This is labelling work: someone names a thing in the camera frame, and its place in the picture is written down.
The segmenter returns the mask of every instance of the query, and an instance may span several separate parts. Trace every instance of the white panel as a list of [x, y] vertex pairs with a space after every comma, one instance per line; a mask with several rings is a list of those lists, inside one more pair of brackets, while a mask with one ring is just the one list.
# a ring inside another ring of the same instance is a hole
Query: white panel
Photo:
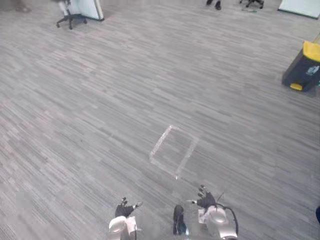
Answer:
[[318, 18], [320, 0], [282, 0], [279, 10]]
[[104, 18], [99, 0], [71, 0], [69, 10], [71, 14], [81, 14], [92, 19], [102, 20]]

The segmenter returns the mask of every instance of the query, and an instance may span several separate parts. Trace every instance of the chair leg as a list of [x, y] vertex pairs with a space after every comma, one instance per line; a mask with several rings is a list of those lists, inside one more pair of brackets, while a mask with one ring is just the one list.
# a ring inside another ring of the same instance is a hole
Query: chair leg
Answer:
[[59, 24], [59, 23], [65, 22], [67, 21], [67, 19], [68, 19], [67, 17], [64, 17], [61, 20], [57, 21], [56, 23]]
[[69, 18], [69, 29], [72, 30], [72, 17]]

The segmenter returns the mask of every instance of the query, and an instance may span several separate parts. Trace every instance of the black bin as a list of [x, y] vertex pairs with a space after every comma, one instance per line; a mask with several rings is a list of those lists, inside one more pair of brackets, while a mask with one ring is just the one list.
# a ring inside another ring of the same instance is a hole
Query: black bin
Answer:
[[320, 44], [305, 41], [282, 76], [282, 84], [306, 92], [320, 82]]

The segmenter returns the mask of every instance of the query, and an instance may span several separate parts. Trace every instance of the floor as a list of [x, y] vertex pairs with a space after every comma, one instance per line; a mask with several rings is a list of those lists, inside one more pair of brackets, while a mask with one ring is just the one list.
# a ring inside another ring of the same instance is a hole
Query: floor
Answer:
[[124, 196], [144, 201], [138, 239], [175, 239], [176, 204], [211, 239], [186, 203], [200, 184], [240, 240], [319, 239], [320, 91], [281, 85], [319, 21], [280, 0], [100, 1], [73, 30], [49, 1], [0, 11], [0, 239], [105, 240]]

